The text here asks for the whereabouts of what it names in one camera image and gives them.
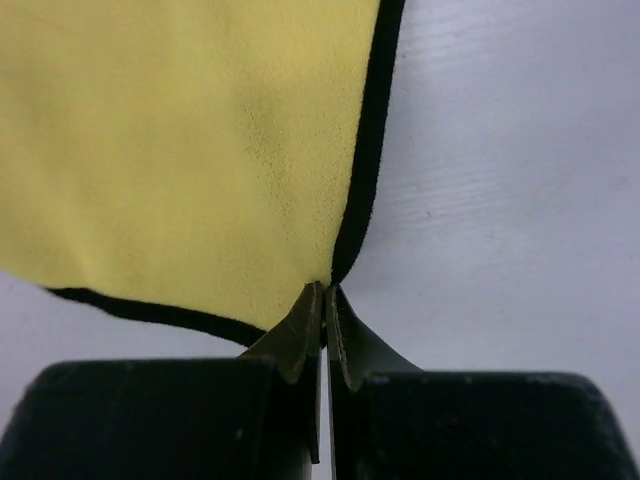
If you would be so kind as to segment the yellow towel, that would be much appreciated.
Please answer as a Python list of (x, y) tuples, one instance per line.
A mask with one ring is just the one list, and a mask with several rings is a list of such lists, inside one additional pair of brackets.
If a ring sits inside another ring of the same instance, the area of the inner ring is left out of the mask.
[(5, 1), (1, 269), (244, 345), (341, 282), (400, 1)]

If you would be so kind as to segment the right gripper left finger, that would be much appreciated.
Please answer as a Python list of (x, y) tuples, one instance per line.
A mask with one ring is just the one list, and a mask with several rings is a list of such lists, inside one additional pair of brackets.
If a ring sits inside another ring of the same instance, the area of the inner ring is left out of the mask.
[(62, 362), (1, 440), (5, 479), (307, 479), (319, 460), (323, 289), (235, 358)]

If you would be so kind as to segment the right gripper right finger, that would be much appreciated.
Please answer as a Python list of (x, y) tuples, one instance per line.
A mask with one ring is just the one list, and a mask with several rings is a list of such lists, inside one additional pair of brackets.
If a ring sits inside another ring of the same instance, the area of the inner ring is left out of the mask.
[(325, 297), (337, 479), (635, 479), (608, 400), (561, 372), (426, 371)]

